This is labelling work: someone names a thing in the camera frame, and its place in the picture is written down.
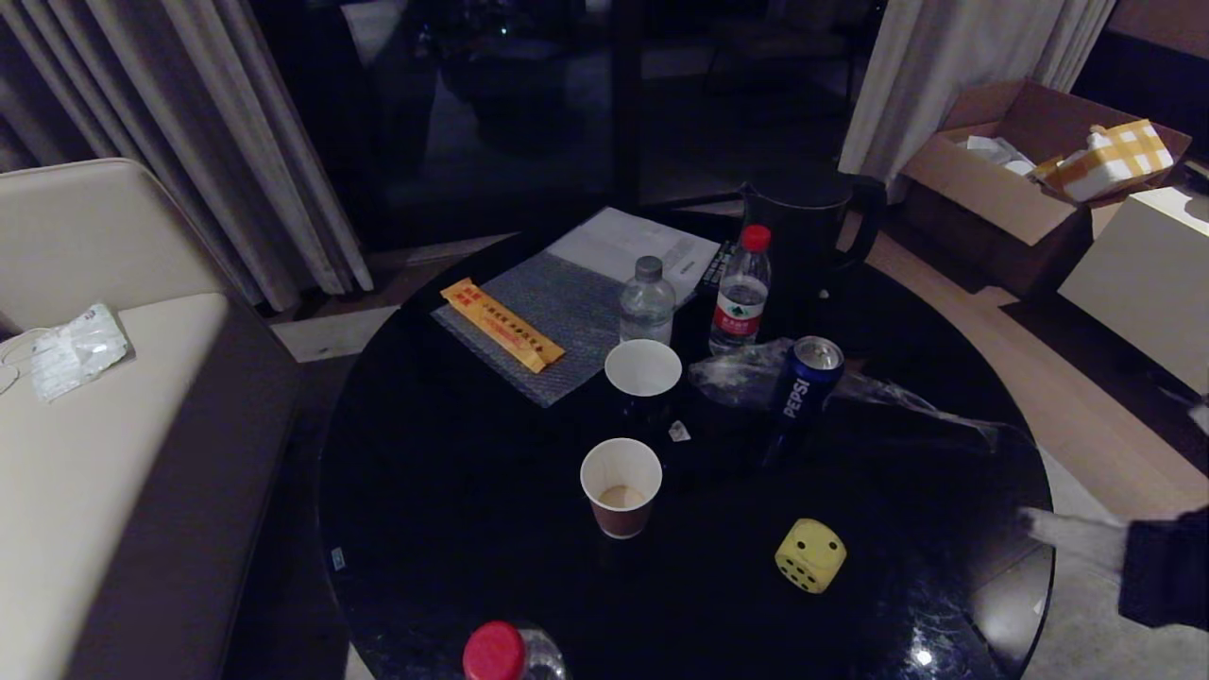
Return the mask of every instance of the yellow dice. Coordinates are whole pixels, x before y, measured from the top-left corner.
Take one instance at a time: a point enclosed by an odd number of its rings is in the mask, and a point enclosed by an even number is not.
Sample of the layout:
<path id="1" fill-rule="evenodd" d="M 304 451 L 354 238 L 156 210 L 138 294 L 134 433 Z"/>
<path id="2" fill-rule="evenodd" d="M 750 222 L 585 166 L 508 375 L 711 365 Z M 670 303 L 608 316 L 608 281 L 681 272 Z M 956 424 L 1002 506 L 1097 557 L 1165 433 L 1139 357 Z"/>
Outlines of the yellow dice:
<path id="1" fill-rule="evenodd" d="M 831 586 L 846 557 L 844 542 L 826 524 L 799 519 L 776 549 L 776 567 L 791 583 L 817 595 Z"/>

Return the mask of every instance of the white box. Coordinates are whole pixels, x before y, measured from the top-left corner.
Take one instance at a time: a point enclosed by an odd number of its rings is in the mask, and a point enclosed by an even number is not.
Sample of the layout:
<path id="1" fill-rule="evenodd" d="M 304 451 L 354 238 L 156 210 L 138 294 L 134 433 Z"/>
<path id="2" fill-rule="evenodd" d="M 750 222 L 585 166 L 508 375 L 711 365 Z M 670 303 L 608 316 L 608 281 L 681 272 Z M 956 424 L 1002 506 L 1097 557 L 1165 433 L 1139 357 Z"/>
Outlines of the white box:
<path id="1" fill-rule="evenodd" d="M 1209 197 L 1129 196 L 1059 293 L 1209 393 Z"/>

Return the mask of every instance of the yellow checkered fabric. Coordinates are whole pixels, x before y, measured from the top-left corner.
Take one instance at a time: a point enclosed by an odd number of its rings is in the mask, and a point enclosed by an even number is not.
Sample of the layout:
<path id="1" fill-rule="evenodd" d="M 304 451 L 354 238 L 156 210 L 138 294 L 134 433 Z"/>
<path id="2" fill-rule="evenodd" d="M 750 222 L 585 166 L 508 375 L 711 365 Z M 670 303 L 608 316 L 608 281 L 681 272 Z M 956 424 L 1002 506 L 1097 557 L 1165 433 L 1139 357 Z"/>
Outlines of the yellow checkered fabric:
<path id="1" fill-rule="evenodd" d="M 1042 163 L 1034 174 L 1076 201 L 1089 201 L 1144 181 L 1172 163 L 1155 126 L 1140 120 L 1110 129 L 1092 127 L 1086 151 Z"/>

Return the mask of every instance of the plastic water bottle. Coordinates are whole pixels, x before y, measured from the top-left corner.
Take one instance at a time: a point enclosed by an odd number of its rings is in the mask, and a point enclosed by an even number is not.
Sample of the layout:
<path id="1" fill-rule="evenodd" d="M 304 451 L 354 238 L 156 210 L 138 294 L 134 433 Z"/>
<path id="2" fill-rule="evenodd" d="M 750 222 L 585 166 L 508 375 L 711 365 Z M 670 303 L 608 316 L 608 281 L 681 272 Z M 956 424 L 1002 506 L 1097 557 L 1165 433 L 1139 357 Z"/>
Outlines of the plastic water bottle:
<path id="1" fill-rule="evenodd" d="M 462 652 L 467 680 L 566 680 L 562 652 L 530 623 L 492 621 L 479 627 Z"/>
<path id="2" fill-rule="evenodd" d="M 759 332 L 764 301 L 773 282 L 768 264 L 768 244 L 773 232 L 760 224 L 744 227 L 739 250 L 727 264 L 718 286 L 718 305 L 710 328 L 710 351 L 715 355 L 751 345 Z"/>
<path id="3" fill-rule="evenodd" d="M 664 281 L 664 261 L 646 255 L 634 265 L 634 278 L 621 289 L 621 341 L 646 338 L 670 345 L 676 289 Z"/>

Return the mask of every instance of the kettle handle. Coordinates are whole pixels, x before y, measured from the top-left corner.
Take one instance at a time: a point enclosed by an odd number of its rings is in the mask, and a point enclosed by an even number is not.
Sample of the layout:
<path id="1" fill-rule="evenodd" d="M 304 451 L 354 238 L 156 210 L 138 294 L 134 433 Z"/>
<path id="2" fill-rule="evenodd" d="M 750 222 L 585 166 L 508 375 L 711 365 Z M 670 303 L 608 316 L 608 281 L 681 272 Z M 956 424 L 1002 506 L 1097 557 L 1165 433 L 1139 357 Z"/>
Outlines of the kettle handle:
<path id="1" fill-rule="evenodd" d="M 886 214 L 886 185 L 872 177 L 852 177 L 852 197 L 864 213 L 861 227 L 856 232 L 852 247 L 845 253 L 840 253 L 839 261 L 832 269 L 832 273 L 845 273 L 856 265 L 864 261 L 873 249 L 873 242 L 878 238 L 878 230 L 881 227 L 881 219 Z"/>

